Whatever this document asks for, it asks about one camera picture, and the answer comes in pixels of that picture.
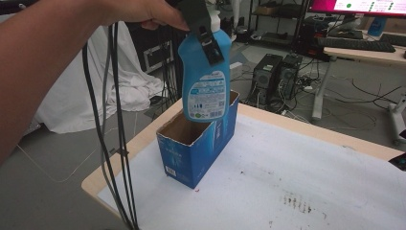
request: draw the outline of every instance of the monitor screen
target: monitor screen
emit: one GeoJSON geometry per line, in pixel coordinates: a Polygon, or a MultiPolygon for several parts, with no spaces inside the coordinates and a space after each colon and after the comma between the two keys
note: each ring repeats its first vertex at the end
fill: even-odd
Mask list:
{"type": "Polygon", "coordinates": [[[311,0],[309,12],[363,13],[365,16],[405,17],[405,0],[311,0]]]}

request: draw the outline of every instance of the bottle cap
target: bottle cap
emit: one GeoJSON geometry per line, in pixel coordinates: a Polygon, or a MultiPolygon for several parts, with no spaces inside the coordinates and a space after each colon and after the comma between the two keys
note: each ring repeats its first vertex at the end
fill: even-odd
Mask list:
{"type": "Polygon", "coordinates": [[[210,18],[212,19],[212,32],[217,32],[220,30],[220,17],[218,15],[220,14],[220,11],[209,11],[210,18]]]}

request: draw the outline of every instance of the black keyboard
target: black keyboard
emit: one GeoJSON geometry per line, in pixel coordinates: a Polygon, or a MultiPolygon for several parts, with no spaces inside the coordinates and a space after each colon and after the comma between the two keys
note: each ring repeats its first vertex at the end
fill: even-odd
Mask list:
{"type": "Polygon", "coordinates": [[[386,41],[392,45],[404,46],[406,47],[406,36],[405,35],[395,35],[395,34],[383,34],[379,41],[386,41]]]}
{"type": "Polygon", "coordinates": [[[325,38],[318,37],[317,43],[323,47],[351,49],[351,50],[364,50],[364,51],[377,51],[393,53],[395,48],[389,42],[384,41],[367,41],[367,40],[350,40],[340,38],[325,38]]]}

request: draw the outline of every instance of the cardboard box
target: cardboard box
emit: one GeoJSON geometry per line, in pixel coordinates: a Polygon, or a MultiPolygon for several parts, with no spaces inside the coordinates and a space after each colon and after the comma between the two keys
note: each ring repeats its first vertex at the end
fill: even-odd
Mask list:
{"type": "Polygon", "coordinates": [[[234,135],[237,92],[230,93],[228,114],[215,122],[194,123],[183,111],[157,130],[165,173],[194,189],[234,135]]]}
{"type": "Polygon", "coordinates": [[[257,7],[257,9],[254,11],[254,14],[260,14],[260,15],[274,15],[278,13],[279,7],[257,7]]]}

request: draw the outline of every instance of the blue bottle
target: blue bottle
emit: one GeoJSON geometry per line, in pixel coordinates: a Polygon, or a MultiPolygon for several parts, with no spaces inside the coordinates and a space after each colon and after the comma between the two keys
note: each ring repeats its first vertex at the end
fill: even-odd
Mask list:
{"type": "Polygon", "coordinates": [[[224,61],[211,65],[193,33],[185,38],[178,49],[184,66],[183,111],[186,118],[193,122],[208,123],[221,119],[229,108],[231,39],[220,30],[218,13],[212,11],[210,16],[213,36],[224,61]]]}
{"type": "Polygon", "coordinates": [[[385,29],[386,17],[376,17],[373,19],[370,28],[368,29],[368,35],[380,36],[385,29]]]}

